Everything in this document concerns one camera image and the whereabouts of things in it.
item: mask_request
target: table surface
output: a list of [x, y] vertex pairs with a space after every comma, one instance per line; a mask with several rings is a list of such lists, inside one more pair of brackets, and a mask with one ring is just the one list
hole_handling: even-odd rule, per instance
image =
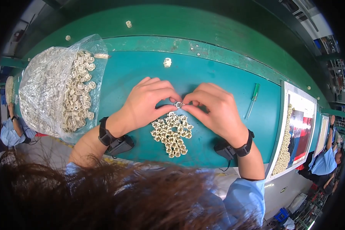
[[[172, 65], [170, 68], [165, 68], [163, 61], [168, 57], [172, 59]], [[254, 141], [262, 154], [263, 163], [269, 162], [280, 115], [279, 85], [247, 71], [198, 57], [163, 52], [112, 52], [102, 80], [98, 117], [110, 116], [119, 110], [131, 89], [146, 76], [169, 80], [182, 97], [192, 92], [202, 82], [215, 83], [231, 92], [235, 97], [242, 121], [255, 134]], [[260, 91], [252, 113], [246, 121], [244, 117], [251, 103], [256, 83], [261, 85]], [[17, 94], [19, 88], [17, 78], [14, 80], [14, 88]], [[160, 104], [168, 103], [171, 102], [169, 100], [160, 102]], [[19, 105], [16, 106], [16, 112], [20, 115]], [[227, 160], [213, 150], [218, 136], [184, 110], [179, 109], [176, 113], [188, 116], [188, 122], [194, 125], [192, 138], [184, 138], [188, 149], [186, 155], [169, 158], [164, 144], [153, 140], [150, 134], [153, 127], [148, 125], [129, 133], [135, 147], [117, 157], [137, 162], [146, 160], [171, 162], [201, 168], [227, 167]], [[232, 160], [230, 166], [237, 166], [236, 159]]]

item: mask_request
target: worker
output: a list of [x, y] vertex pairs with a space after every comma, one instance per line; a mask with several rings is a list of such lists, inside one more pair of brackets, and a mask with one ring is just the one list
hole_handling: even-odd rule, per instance
[[335, 170], [338, 164], [341, 163], [341, 149], [337, 148], [337, 142], [340, 142], [339, 138], [337, 139], [335, 145], [332, 147], [332, 132], [334, 122], [335, 116], [332, 115], [326, 148], [316, 157], [314, 157], [314, 152], [313, 154], [308, 154], [307, 160], [303, 164], [304, 169], [298, 172], [303, 177], [313, 180], [314, 177], [328, 175]]
[[[232, 94], [202, 83], [182, 101], [170, 82], [146, 77], [107, 118], [106, 130], [117, 138], [176, 111], [171, 104], [155, 108], [166, 98], [183, 102], [182, 109], [233, 148], [251, 145], [247, 155], [238, 156], [241, 178], [223, 200], [206, 189], [207, 174], [194, 168], [103, 163], [108, 146], [96, 126], [76, 143], [65, 172], [39, 164], [2, 167], [18, 209], [15, 217], [41, 229], [259, 229], [265, 213], [263, 161], [249, 143]], [[208, 113], [198, 108], [202, 105]]]
[[36, 132], [30, 129], [22, 118], [14, 113], [14, 104], [8, 105], [10, 117], [1, 127], [0, 140], [7, 147], [13, 147], [19, 143], [28, 144], [35, 137]]

